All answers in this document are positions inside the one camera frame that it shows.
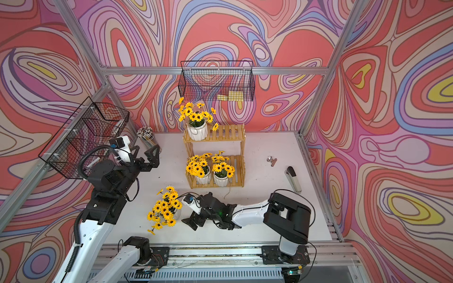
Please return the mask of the sunflower pot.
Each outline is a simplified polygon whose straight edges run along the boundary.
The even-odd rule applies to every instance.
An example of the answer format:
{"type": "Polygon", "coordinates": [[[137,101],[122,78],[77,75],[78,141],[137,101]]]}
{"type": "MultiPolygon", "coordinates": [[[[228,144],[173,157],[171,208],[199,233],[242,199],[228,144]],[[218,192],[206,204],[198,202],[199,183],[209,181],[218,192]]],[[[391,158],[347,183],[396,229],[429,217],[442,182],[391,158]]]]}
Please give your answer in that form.
{"type": "Polygon", "coordinates": [[[208,126],[211,126],[213,132],[219,129],[219,123],[214,122],[214,115],[217,114],[215,108],[207,108],[204,103],[185,102],[183,97],[178,103],[178,121],[184,124],[191,140],[198,142],[206,139],[209,132],[208,126]]]}
{"type": "Polygon", "coordinates": [[[173,186],[167,186],[157,195],[160,195],[161,198],[156,201],[152,210],[147,214],[147,220],[152,224],[147,231],[152,235],[162,228],[175,226],[183,208],[180,195],[173,186]]]}
{"type": "Polygon", "coordinates": [[[235,167],[227,163],[230,158],[225,157],[224,151],[220,150],[211,158],[214,174],[214,183],[219,187],[226,187],[230,184],[230,180],[235,175],[235,167]]]}
{"type": "Polygon", "coordinates": [[[212,153],[204,153],[194,155],[187,161],[186,173],[194,177],[198,184],[207,185],[211,181],[211,168],[208,164],[211,157],[212,153]]]}

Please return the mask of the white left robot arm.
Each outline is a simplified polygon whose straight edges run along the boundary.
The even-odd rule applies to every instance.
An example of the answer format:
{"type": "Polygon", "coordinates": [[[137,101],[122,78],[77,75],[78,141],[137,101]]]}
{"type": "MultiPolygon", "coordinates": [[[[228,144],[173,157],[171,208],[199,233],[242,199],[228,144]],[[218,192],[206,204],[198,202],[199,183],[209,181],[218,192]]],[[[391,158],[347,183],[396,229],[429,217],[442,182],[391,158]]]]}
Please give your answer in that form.
{"type": "Polygon", "coordinates": [[[153,146],[145,152],[145,158],[137,156],[139,146],[128,154],[129,161],[115,163],[110,159],[94,165],[90,174],[84,171],[88,158],[103,149],[120,156],[121,149],[113,145],[100,145],[87,152],[79,161],[77,170],[83,179],[93,185],[89,203],[78,214],[73,226],[74,243],[62,263],[55,283],[84,283],[92,270],[97,255],[107,236],[117,224],[120,214],[132,199],[128,191],[138,183],[141,172],[149,172],[159,166],[160,147],[153,146]]]}

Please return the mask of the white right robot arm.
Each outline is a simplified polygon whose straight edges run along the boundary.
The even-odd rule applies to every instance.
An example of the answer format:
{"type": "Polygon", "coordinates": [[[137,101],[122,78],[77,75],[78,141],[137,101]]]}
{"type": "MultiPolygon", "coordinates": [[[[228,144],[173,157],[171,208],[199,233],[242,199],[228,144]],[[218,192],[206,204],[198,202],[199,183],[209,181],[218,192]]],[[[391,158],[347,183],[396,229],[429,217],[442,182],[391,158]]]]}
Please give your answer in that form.
{"type": "Polygon", "coordinates": [[[277,246],[262,246],[261,259],[265,265],[310,263],[306,245],[309,243],[311,209],[294,199],[274,191],[270,197],[254,205],[224,204],[213,194],[186,194],[182,203],[192,209],[183,223],[194,231],[212,221],[222,230],[232,231],[245,226],[264,224],[280,236],[277,246]]]}

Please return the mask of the cup of pencils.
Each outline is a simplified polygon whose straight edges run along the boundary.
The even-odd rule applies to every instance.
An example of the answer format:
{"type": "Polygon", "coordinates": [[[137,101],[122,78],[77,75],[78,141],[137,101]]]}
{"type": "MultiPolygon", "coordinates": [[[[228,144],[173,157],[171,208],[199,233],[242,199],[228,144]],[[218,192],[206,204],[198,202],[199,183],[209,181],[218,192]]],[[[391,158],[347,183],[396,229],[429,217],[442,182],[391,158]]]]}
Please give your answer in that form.
{"type": "Polygon", "coordinates": [[[158,146],[158,141],[155,138],[155,134],[153,128],[147,126],[142,127],[137,131],[137,135],[140,140],[146,145],[148,149],[153,148],[154,146],[158,146]]]}

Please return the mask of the wooden two-tier shelf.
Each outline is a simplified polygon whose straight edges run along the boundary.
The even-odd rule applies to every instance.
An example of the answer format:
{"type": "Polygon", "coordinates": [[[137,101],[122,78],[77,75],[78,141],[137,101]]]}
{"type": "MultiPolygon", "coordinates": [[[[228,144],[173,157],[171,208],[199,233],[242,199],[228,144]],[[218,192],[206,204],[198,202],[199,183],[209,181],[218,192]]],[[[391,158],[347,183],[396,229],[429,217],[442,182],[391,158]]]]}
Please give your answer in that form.
{"type": "Polygon", "coordinates": [[[184,133],[184,145],[188,154],[185,169],[188,184],[192,189],[204,187],[243,187],[245,185],[245,128],[244,125],[219,126],[216,131],[211,126],[203,125],[200,130],[205,133],[206,142],[239,142],[240,154],[226,155],[221,150],[218,153],[203,153],[196,155],[193,137],[198,133],[195,129],[187,129],[184,133]]]}

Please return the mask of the silver metal bulldog clip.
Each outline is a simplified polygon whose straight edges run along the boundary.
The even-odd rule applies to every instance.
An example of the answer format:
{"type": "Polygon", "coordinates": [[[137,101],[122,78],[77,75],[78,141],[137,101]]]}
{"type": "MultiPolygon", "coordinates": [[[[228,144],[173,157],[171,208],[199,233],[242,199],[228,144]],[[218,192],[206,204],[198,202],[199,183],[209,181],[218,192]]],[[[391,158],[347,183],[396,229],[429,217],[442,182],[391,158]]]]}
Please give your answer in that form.
{"type": "Polygon", "coordinates": [[[272,157],[272,156],[269,156],[269,157],[267,158],[267,162],[269,162],[269,164],[271,165],[271,167],[274,167],[275,164],[277,163],[277,158],[274,158],[274,157],[272,157]]]}

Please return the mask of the grey stapler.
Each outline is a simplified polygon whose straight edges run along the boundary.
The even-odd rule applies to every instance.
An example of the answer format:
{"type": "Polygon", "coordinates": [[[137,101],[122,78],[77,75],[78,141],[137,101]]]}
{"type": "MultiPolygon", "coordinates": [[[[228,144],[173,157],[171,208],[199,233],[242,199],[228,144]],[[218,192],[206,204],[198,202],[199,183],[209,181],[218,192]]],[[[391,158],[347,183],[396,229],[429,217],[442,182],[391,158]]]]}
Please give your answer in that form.
{"type": "Polygon", "coordinates": [[[302,187],[298,181],[296,172],[292,166],[288,166],[285,170],[285,175],[293,189],[298,194],[302,193],[302,187]]]}

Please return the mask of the yellow sticky notes pad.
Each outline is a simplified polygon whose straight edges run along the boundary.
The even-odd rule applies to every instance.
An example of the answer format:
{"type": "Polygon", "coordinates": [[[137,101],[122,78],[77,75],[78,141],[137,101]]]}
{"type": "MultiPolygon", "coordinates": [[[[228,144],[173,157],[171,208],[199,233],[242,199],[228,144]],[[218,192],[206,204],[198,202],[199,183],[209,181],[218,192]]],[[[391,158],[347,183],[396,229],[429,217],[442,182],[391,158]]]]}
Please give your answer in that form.
{"type": "Polygon", "coordinates": [[[245,101],[244,92],[242,91],[231,91],[227,94],[218,94],[217,100],[220,101],[245,101]]]}

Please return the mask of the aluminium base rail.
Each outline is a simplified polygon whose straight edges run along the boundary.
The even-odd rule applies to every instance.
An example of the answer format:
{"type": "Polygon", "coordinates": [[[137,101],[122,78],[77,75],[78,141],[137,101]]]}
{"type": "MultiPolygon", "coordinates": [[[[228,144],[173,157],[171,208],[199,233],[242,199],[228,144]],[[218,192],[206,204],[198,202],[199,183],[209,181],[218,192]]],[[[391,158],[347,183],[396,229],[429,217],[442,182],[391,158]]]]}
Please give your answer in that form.
{"type": "Polygon", "coordinates": [[[351,245],[319,242],[300,246],[292,258],[274,245],[104,245],[83,259],[80,251],[70,272],[56,283],[134,283],[203,281],[277,281],[366,283],[365,270],[351,245]]]}

